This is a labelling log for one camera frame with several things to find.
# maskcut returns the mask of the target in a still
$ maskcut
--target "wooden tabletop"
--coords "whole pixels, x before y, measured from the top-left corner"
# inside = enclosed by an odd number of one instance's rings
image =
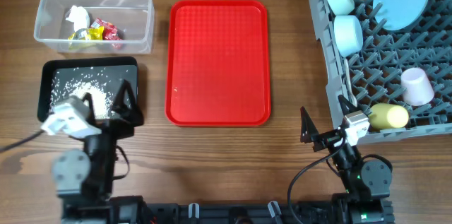
[[[152,54],[140,64],[139,103],[145,125],[119,142],[131,174],[114,183],[114,196],[143,195],[148,203],[285,202],[287,187],[305,165],[324,156],[299,142],[299,109],[319,131],[332,129],[326,66],[314,37],[308,0],[259,0],[268,10],[272,114],[259,127],[181,128],[165,117],[167,36],[172,4],[156,9]],[[0,145],[37,131],[40,76],[45,62],[95,57],[58,54],[33,38],[40,0],[0,0]],[[60,200],[52,160],[81,145],[66,136],[41,136],[0,155],[0,223],[58,223]],[[394,165],[391,197],[396,223],[452,223],[452,137],[430,136],[361,146]],[[117,172],[123,172],[123,161]],[[342,182],[321,164],[295,185],[293,199],[329,200]]]

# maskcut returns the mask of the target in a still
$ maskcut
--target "dish rack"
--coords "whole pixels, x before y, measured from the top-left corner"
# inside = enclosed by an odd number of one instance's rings
[[[429,0],[423,14],[408,27],[388,31],[385,20],[377,23],[373,0],[355,0],[350,15],[358,17],[364,37],[360,52],[347,58],[339,55],[333,34],[334,15],[326,0],[309,0],[316,39],[325,56],[328,84],[326,94],[333,126],[341,124],[343,114],[338,96],[349,98],[349,90],[367,114],[376,103],[405,107],[410,114],[401,129],[370,131],[360,143],[398,141],[413,136],[452,133],[452,0]],[[352,89],[345,83],[344,60],[348,60]],[[435,92],[426,105],[413,107],[403,102],[400,85],[402,71],[420,67],[427,72]]]

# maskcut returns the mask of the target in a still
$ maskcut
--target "transparent container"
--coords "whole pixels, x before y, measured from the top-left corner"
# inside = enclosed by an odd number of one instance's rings
[[[122,40],[68,40],[73,23],[66,20],[72,5],[84,7],[90,23],[100,18],[114,24]],[[154,28],[153,0],[41,0],[35,39],[58,52],[148,54]],[[122,44],[116,49],[112,44]]]

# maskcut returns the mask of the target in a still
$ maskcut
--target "red plastic tray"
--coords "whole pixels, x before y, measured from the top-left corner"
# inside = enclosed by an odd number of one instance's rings
[[[172,7],[165,112],[179,126],[257,126],[270,116],[267,10],[254,0]]]

